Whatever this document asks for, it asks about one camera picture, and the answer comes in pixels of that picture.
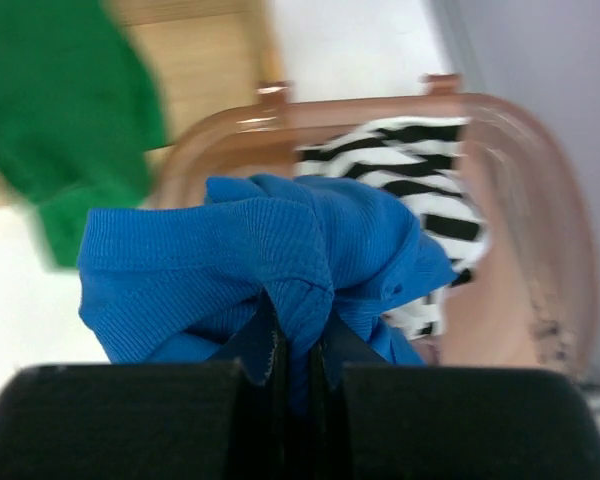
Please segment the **black white striped tank top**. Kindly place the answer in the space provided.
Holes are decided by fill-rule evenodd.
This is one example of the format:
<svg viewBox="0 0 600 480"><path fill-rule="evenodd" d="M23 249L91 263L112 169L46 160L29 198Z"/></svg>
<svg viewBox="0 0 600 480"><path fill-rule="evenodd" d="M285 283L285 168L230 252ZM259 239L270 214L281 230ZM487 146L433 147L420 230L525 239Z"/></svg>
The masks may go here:
<svg viewBox="0 0 600 480"><path fill-rule="evenodd" d="M297 147L295 172L350 178L396 196L444 250L455 278L472 281L490 248L486 219L459 173L466 117L373 120L323 143Z"/></svg>

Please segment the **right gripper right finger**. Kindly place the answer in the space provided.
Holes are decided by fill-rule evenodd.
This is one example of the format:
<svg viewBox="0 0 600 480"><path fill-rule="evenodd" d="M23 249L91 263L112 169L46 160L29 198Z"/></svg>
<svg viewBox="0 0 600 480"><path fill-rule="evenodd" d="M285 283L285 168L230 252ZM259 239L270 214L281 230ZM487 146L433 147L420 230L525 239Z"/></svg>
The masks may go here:
<svg viewBox="0 0 600 480"><path fill-rule="evenodd" d="M335 390L349 364L387 364L332 309L319 340L309 353L309 377L314 390Z"/></svg>

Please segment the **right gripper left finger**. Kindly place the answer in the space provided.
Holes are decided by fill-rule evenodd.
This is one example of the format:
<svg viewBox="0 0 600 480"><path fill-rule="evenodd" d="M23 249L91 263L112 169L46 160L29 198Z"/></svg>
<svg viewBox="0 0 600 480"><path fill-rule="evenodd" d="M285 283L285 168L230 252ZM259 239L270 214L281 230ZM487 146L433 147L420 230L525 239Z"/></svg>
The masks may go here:
<svg viewBox="0 0 600 480"><path fill-rule="evenodd" d="M266 292L258 296L251 318L209 360L238 364L248 381L260 388L270 387L279 373L285 378L286 338Z"/></svg>

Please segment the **green tank top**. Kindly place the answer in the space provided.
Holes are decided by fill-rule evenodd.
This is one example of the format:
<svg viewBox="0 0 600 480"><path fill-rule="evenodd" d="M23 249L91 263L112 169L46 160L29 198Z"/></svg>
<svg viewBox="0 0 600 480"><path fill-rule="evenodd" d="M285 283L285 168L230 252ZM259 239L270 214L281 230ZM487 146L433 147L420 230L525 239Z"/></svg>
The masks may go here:
<svg viewBox="0 0 600 480"><path fill-rule="evenodd" d="M89 210L149 195L159 92L100 1L0 1L0 176L75 265Z"/></svg>

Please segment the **blue tank top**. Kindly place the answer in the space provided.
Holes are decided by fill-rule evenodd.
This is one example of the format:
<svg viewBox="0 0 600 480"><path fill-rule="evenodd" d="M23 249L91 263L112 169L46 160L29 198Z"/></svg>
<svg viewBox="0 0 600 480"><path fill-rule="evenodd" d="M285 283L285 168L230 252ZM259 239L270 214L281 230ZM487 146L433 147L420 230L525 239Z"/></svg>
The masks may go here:
<svg viewBox="0 0 600 480"><path fill-rule="evenodd" d="M331 313L381 357L418 356L385 312L448 285L442 247L394 196L347 178L217 176L203 205L94 209L79 314L114 363L200 362L271 299L289 348L291 409Z"/></svg>

